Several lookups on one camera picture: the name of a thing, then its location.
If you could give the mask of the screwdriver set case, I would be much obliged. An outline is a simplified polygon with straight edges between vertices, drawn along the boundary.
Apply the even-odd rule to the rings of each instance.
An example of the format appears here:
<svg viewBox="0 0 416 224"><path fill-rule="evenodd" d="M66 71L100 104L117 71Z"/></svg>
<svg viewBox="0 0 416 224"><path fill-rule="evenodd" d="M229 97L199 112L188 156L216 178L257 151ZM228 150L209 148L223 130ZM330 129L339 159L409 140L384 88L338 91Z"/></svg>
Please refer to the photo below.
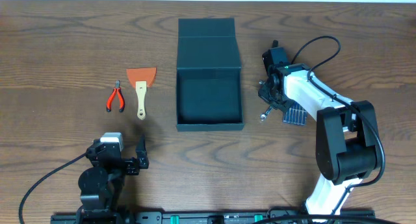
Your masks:
<svg viewBox="0 0 416 224"><path fill-rule="evenodd" d="M291 125L299 125L304 126L307 120L307 112L306 110L299 105L298 103L294 102L294 104L283 114L282 122L291 124Z"/></svg>

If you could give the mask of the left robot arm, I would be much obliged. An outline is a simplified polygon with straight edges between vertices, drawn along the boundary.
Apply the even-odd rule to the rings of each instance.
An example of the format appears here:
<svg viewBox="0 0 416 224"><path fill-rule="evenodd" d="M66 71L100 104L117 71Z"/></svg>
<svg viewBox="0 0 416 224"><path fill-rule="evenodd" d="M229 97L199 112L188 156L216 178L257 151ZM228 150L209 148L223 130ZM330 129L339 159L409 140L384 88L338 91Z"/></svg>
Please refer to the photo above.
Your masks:
<svg viewBox="0 0 416 224"><path fill-rule="evenodd" d="M86 150L85 157L92 167L78 180L83 211L77 215L78 223L134 223L135 215L119 206L126 176L136 176L149 167L145 136L135 147L136 157L122 158L123 136L120 132L106 132L95 139Z"/></svg>

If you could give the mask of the orange scraper with wooden handle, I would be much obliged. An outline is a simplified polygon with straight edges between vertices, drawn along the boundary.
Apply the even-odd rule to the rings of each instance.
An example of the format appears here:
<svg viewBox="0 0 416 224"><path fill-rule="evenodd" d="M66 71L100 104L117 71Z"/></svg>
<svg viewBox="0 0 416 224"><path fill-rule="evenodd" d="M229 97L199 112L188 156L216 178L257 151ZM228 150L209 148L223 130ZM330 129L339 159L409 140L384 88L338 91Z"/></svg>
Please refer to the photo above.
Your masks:
<svg viewBox="0 0 416 224"><path fill-rule="evenodd" d="M146 118L145 98L147 88L153 85L157 74L157 68L129 68L126 69L126 73L131 86L136 92L138 100L137 117L140 120L144 120Z"/></svg>

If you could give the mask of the small silver wrench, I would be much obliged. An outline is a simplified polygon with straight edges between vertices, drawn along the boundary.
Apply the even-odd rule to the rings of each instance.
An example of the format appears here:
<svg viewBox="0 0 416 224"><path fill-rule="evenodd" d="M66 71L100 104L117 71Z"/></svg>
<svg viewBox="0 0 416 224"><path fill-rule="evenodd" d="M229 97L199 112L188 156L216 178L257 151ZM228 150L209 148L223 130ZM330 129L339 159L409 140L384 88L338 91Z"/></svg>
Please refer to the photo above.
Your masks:
<svg viewBox="0 0 416 224"><path fill-rule="evenodd" d="M268 117L268 115L271 113L271 111L273 111L273 107L269 106L261 115L260 115L260 120L264 121L266 120L266 118Z"/></svg>

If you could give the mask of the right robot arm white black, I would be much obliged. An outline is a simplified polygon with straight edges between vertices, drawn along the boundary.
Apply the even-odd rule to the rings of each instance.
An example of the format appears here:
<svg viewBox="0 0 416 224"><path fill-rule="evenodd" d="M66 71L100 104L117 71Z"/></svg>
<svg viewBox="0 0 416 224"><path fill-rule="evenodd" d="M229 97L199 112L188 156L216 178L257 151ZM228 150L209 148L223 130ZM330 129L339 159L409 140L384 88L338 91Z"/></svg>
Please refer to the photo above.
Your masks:
<svg viewBox="0 0 416 224"><path fill-rule="evenodd" d="M304 208L313 215L339 215L349 193L383 164L374 107L339 95L304 64L266 67L258 96L283 122L316 121L315 158L320 177Z"/></svg>

